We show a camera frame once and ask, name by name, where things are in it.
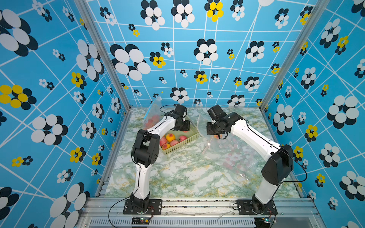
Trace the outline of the clear zip-top bag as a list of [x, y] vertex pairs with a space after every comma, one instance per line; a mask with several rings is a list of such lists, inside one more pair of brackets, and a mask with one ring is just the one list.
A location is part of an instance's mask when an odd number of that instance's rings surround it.
[[162, 108], [162, 98], [159, 95], [155, 96], [155, 100], [150, 104], [148, 107], [148, 110], [144, 116], [143, 125], [142, 128], [144, 130], [147, 130], [153, 126], [155, 126], [157, 123], [153, 123], [151, 121], [151, 118], [153, 115], [159, 115], [160, 121], [163, 117], [163, 112], [160, 110]]

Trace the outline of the pink red peach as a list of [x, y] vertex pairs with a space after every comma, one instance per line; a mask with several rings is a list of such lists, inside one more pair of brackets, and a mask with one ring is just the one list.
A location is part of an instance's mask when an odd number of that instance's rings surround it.
[[160, 116], [159, 115], [153, 115], [152, 118], [151, 118], [151, 121], [153, 123], [157, 123], [160, 121]]

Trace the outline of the pale green plastic basket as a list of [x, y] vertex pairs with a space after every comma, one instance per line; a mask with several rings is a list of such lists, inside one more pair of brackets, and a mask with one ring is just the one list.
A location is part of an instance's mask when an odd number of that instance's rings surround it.
[[190, 130], [188, 131], [169, 130], [160, 140], [160, 150], [165, 155], [174, 153], [198, 139], [199, 136], [200, 134], [193, 123], [190, 123]]

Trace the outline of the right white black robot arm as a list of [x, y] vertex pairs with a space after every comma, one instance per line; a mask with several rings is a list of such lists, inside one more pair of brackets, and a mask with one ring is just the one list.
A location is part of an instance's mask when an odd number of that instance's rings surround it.
[[250, 203], [254, 214], [264, 214], [270, 211], [277, 214], [273, 209], [273, 199], [280, 185], [294, 169], [292, 147], [280, 145], [264, 136], [249, 121], [236, 112], [227, 114], [219, 105], [208, 109], [211, 118], [206, 124], [206, 133], [226, 139], [233, 135], [243, 140], [249, 147], [255, 150], [257, 157], [261, 158], [261, 183], [252, 196]]

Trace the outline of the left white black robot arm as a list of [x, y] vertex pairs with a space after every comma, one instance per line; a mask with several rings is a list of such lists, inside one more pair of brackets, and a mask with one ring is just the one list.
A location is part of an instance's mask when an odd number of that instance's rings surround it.
[[132, 162], [136, 165], [136, 182], [130, 202], [139, 212], [146, 212], [149, 207], [151, 169], [159, 156], [161, 137], [170, 130], [190, 130], [190, 121], [185, 119], [187, 108], [181, 104], [175, 104], [174, 107], [154, 126], [137, 132], [131, 151]]

